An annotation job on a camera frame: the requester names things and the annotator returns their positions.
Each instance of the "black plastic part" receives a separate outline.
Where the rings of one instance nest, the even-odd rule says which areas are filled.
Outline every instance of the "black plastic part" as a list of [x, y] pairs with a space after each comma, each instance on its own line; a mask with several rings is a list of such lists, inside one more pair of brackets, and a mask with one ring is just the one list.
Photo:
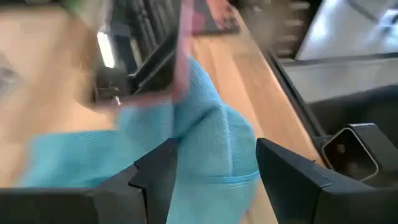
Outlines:
[[280, 224], [398, 223], [395, 188], [372, 188], [267, 139], [256, 156]]
[[146, 62], [141, 68], [129, 77], [130, 83], [137, 83], [138, 89], [131, 88], [130, 94], [135, 94], [140, 89], [145, 87], [145, 84], [149, 83], [157, 75], [173, 75], [173, 70], [170, 69], [165, 73], [159, 73], [159, 71], [166, 66], [168, 63], [172, 63], [174, 66], [175, 51], [177, 48], [178, 30], [173, 30], [168, 37], [159, 45], [159, 47], [149, 56]]
[[1, 223], [166, 223], [177, 146], [168, 139], [90, 189], [0, 189]]
[[398, 182], [398, 149], [373, 123], [349, 124], [347, 128], [356, 133], [379, 166], [377, 175], [365, 180], [365, 183], [378, 187], [396, 185]]

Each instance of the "wooden countertop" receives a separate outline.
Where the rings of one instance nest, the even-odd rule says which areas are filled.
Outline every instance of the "wooden countertop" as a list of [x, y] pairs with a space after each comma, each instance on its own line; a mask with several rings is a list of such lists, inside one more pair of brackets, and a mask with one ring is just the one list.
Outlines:
[[[194, 37], [192, 54], [208, 72], [223, 101], [252, 124], [256, 137], [319, 160], [286, 94], [236, 14], [240, 34]], [[0, 186], [10, 186], [19, 177], [26, 164], [26, 145], [35, 134], [111, 129], [114, 119], [111, 111], [92, 111], [80, 104], [90, 73], [81, 62], [90, 57], [84, 40], [92, 35], [83, 24], [70, 21], [60, 9], [12, 15], [0, 11], [0, 29], [5, 27], [15, 37], [3, 40], [6, 37], [0, 35], [0, 53], [10, 55], [8, 63], [24, 80], [12, 95], [0, 98]], [[30, 27], [44, 30], [35, 32]], [[21, 43], [23, 49], [10, 48]], [[79, 55], [80, 60], [71, 60], [72, 55]], [[261, 183], [242, 223], [276, 223]]]

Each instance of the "black holder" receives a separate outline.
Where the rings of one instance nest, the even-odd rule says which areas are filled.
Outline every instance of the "black holder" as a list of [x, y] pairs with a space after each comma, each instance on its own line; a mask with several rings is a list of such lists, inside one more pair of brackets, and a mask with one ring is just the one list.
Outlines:
[[349, 124], [314, 142], [324, 163], [340, 174], [375, 187], [398, 182], [398, 150], [373, 123]]
[[169, 139], [93, 188], [0, 189], [1, 223], [166, 223], [177, 146]]

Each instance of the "blue towel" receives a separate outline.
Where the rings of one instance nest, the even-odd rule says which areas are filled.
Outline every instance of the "blue towel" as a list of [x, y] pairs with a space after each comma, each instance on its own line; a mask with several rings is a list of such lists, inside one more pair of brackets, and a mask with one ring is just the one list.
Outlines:
[[238, 223], [258, 177], [253, 131], [192, 58], [190, 91], [178, 104], [125, 108], [115, 131], [35, 138], [20, 186], [94, 187], [170, 137], [181, 142], [167, 223]]

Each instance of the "gray floor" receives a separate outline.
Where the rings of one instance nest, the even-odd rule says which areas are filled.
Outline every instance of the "gray floor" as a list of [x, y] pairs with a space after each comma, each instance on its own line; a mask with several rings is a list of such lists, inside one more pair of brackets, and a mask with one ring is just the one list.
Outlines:
[[[352, 0], [383, 17], [396, 0]], [[397, 32], [359, 13], [347, 0], [324, 0], [298, 55], [300, 60], [398, 52]], [[325, 100], [398, 83], [398, 58], [285, 66], [306, 102]]]
[[[395, 0], [351, 0], [382, 19]], [[353, 8], [348, 0], [324, 0], [298, 60], [398, 52], [398, 27], [386, 33], [383, 22], [374, 22]]]
[[284, 68], [307, 103], [398, 84], [398, 58]]

